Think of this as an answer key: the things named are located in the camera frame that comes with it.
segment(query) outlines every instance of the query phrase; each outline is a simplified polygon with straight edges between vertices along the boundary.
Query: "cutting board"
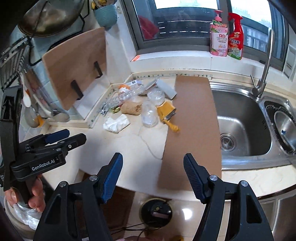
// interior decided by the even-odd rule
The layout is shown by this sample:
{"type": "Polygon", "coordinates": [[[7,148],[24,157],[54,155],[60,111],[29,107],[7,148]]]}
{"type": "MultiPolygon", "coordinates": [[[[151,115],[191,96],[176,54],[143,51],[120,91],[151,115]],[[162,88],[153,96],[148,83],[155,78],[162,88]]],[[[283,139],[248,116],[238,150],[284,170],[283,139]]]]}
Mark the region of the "cutting board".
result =
{"type": "Polygon", "coordinates": [[[208,78],[178,75],[173,105],[177,113],[170,121],[181,129],[168,130],[158,179],[160,188],[192,190],[183,167],[183,157],[191,153],[209,174],[221,177],[220,131],[208,78]]]}
{"type": "Polygon", "coordinates": [[[59,44],[45,53],[42,61],[62,107],[69,110],[78,98],[71,82],[76,80],[85,91],[99,75],[96,61],[106,72],[105,29],[90,30],[59,44]]]}

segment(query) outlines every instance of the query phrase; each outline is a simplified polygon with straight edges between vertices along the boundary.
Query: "white countertop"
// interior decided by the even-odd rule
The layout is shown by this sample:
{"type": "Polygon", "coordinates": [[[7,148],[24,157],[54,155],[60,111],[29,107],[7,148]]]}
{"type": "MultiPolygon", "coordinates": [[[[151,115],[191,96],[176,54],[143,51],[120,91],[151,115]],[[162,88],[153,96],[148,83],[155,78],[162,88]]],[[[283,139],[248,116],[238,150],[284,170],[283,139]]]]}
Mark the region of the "white countertop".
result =
{"type": "MultiPolygon", "coordinates": [[[[166,79],[171,85],[174,79],[166,79]]],[[[94,128],[67,128],[70,135],[84,133],[86,143],[69,152],[66,164],[44,177],[55,188],[60,181],[74,183],[78,170],[97,174],[111,160],[115,152],[123,155],[123,169],[117,186],[169,199],[197,201],[192,191],[173,191],[157,186],[167,136],[167,125],[159,122],[153,128],[142,125],[140,116],[128,115],[130,125],[118,134],[103,129],[105,117],[99,116],[94,128]]],[[[63,127],[50,127],[48,133],[63,127]]],[[[222,171],[222,180],[238,183],[246,180],[256,196],[271,194],[296,184],[296,168],[292,165],[259,170],[222,171]]]]}

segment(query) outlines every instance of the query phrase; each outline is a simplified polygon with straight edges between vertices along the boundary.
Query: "stainless steel sink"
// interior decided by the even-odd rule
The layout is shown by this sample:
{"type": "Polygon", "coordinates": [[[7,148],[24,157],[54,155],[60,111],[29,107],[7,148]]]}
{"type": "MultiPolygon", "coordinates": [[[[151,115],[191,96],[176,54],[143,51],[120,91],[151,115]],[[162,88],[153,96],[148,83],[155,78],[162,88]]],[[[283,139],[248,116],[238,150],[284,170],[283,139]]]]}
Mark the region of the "stainless steel sink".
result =
{"type": "Polygon", "coordinates": [[[223,155],[257,156],[271,146],[265,117],[256,101],[237,93],[213,91],[223,155]]]}
{"type": "Polygon", "coordinates": [[[289,165],[295,156],[287,153],[265,111],[265,102],[284,106],[293,116],[290,102],[265,91],[254,97],[252,88],[210,83],[219,122],[222,169],[259,169],[289,165]]]}

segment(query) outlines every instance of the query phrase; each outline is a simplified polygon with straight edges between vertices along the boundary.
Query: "metal pot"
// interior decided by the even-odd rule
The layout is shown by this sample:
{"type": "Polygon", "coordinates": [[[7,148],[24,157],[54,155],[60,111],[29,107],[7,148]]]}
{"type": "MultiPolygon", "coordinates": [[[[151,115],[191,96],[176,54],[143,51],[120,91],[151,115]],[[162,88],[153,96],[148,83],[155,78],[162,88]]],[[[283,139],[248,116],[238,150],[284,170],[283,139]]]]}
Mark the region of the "metal pot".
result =
{"type": "Polygon", "coordinates": [[[58,34],[75,22],[83,5],[84,0],[39,0],[24,15],[18,27],[28,36],[49,37],[58,34]]]}
{"type": "Polygon", "coordinates": [[[284,143],[296,151],[296,125],[294,122],[281,111],[274,114],[274,121],[284,143]]]}

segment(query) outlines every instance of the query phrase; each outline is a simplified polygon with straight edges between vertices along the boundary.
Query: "faucet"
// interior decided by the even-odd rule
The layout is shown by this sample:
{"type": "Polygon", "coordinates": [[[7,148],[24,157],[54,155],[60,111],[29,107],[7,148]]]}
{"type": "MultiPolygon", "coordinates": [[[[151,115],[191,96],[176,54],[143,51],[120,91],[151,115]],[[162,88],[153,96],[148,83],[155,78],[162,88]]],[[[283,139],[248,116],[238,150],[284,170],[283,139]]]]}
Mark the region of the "faucet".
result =
{"type": "Polygon", "coordinates": [[[268,70],[269,70],[269,66],[270,66],[270,60],[272,58],[272,53],[274,50],[274,31],[272,28],[268,29],[268,43],[267,43],[267,61],[265,62],[265,66],[264,66],[264,70],[262,73],[262,77],[259,79],[257,85],[255,86],[255,82],[253,79],[253,76],[251,75],[252,81],[253,81],[253,85],[254,88],[252,89],[253,95],[255,97],[261,98],[263,91],[265,89],[266,86],[266,77],[268,74],[268,70]]]}

